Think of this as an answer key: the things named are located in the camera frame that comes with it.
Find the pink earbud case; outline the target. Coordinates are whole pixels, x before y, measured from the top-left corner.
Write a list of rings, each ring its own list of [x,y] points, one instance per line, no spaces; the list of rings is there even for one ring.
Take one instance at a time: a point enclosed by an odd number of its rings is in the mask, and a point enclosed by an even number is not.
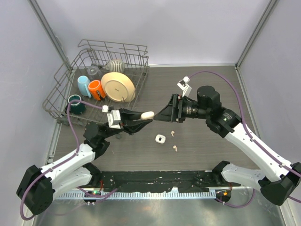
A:
[[[140,116],[141,120],[153,119],[155,113],[153,111],[143,112]]]

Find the orange mug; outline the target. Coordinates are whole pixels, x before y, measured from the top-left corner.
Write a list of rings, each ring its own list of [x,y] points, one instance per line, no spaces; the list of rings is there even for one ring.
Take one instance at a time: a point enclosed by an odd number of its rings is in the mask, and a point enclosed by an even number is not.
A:
[[[100,80],[91,81],[88,85],[88,89],[95,100],[104,100],[106,98],[106,94],[102,88]]]

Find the light blue mug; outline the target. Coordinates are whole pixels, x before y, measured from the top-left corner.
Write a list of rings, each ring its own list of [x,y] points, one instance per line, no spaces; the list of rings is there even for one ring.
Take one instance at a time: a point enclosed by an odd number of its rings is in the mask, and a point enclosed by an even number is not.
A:
[[[78,77],[78,79],[77,79],[77,84],[78,84],[78,88],[79,88],[81,95],[83,95],[85,97],[89,97],[89,98],[92,97],[92,95],[88,89],[90,82],[91,82],[90,79],[84,75]]]

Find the striped ceramic cup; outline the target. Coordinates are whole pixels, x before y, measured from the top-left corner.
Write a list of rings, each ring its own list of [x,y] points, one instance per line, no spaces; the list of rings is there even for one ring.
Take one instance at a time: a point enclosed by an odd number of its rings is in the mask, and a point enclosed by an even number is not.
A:
[[[123,60],[114,59],[106,63],[104,67],[109,72],[123,73],[125,70],[125,62]]]

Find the dark green mug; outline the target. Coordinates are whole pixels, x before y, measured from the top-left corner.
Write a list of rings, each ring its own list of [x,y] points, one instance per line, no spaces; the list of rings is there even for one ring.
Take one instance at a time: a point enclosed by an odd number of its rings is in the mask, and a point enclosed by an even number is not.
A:
[[[68,98],[68,104],[72,101],[72,100],[82,100],[81,96],[74,94],[69,96]],[[86,107],[83,103],[81,102],[72,102],[70,104],[70,112],[75,114],[75,115],[80,115],[83,114],[86,111]]]

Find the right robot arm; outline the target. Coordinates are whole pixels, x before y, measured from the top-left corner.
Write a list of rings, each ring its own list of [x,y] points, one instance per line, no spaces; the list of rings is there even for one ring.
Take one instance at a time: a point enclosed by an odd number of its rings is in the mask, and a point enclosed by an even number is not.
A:
[[[197,100],[173,94],[166,107],[154,116],[156,121],[184,122],[186,118],[204,119],[207,127],[238,147],[258,167],[246,169],[222,161],[212,170],[213,182],[251,187],[271,203],[281,206],[299,185],[299,162],[291,163],[271,150],[242,123],[232,110],[222,107],[220,94],[212,86],[197,89]]]

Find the clear glass cup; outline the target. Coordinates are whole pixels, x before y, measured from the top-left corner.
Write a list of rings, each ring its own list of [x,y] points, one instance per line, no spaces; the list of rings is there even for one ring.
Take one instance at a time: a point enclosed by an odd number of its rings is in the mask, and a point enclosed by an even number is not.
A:
[[[90,66],[87,68],[87,73],[88,75],[91,75],[91,76],[95,76],[98,74],[98,67],[97,66]]]

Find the white earbud charging case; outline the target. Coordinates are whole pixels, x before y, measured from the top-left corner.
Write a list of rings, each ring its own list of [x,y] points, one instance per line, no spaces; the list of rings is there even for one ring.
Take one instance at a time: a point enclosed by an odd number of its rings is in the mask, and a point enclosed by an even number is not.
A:
[[[159,144],[164,144],[166,141],[166,137],[164,135],[157,134],[155,137],[155,141]]]

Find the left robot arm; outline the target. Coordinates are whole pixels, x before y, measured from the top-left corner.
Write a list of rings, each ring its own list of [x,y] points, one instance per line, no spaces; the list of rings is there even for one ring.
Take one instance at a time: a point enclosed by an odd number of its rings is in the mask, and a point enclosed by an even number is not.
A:
[[[92,161],[102,156],[110,143],[106,138],[121,132],[133,135],[152,122],[153,111],[135,112],[120,108],[107,107],[106,123],[89,122],[85,126],[84,142],[77,143],[74,151],[59,160],[37,167],[30,166],[16,191],[21,199],[20,214],[22,219],[30,220],[24,215],[24,207],[34,215],[44,212],[55,198],[74,188],[99,185],[101,172]]]

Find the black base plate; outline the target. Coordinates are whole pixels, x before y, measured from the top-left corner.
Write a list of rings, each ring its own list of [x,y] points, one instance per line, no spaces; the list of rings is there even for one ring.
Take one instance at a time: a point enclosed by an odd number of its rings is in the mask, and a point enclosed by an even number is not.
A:
[[[102,171],[99,178],[82,189],[102,188],[105,192],[117,189],[118,192],[163,193],[178,188],[181,193],[208,191],[210,187],[238,187],[218,178],[210,171]]]

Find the beige plate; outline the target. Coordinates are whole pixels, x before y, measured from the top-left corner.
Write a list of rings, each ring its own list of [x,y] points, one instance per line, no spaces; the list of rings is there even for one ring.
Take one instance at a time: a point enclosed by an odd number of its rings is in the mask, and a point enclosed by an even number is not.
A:
[[[131,102],[135,98],[135,86],[125,74],[106,73],[101,79],[105,94],[115,102]]]

